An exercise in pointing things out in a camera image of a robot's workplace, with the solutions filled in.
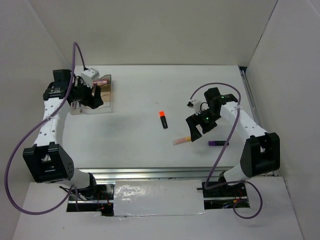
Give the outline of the pink orange highlighter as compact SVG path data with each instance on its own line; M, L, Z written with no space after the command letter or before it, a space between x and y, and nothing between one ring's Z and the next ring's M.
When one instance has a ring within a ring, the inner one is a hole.
M183 137L183 138L179 138L179 139L175 139L172 140L171 143L173 146L175 145L180 145L180 144L184 144L184 143L188 143L191 141L191 137L187 136L187 137Z

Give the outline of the purple capped black highlighter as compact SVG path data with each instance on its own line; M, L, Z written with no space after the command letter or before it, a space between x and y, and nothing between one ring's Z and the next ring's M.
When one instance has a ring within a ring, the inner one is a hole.
M227 141L224 141L224 140L211 140L211 141L208 141L208 145L211 146L211 147L215 147L215 146L224 146L224 145L229 145L229 142Z

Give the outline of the pink capped pencil tube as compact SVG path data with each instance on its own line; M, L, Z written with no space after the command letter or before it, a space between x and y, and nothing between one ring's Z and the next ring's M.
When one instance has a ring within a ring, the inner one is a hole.
M108 85L109 83L110 83L109 79L100 79L100 80L94 81L93 85L94 86L103 86L103 85Z

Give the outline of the orange capped black highlighter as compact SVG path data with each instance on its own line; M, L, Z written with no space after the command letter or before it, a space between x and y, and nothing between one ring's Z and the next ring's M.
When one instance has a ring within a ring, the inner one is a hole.
M168 128L168 123L167 123L167 119L166 119L165 113L163 111L160 111L159 112L159 117L160 117L160 120L161 120L162 127L164 129L167 129Z

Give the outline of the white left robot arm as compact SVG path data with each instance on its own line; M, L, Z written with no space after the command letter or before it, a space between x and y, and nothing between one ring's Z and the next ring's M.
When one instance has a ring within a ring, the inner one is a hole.
M101 88L94 86L99 76L94 68L86 68L79 76L68 69L54 70L54 81L43 94L45 122L32 147L25 148L22 153L36 183L74 185L88 200L97 197L99 187L92 173L75 168L72 158L63 148L63 133L73 103L92 109L103 104Z

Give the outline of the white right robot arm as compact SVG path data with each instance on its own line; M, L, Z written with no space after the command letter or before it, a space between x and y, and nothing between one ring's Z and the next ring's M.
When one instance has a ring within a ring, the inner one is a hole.
M240 95L222 95L214 87L208 89L204 97L207 103L205 110L200 101L191 98L187 103L194 110L194 114L186 118L190 140L200 139L217 127L217 120L224 119L232 126L225 142L228 144L235 132L244 142L239 164L221 173L216 185L206 182L206 190L218 188L220 194L230 196L236 185L280 168L280 137L275 132L267 132L241 108Z

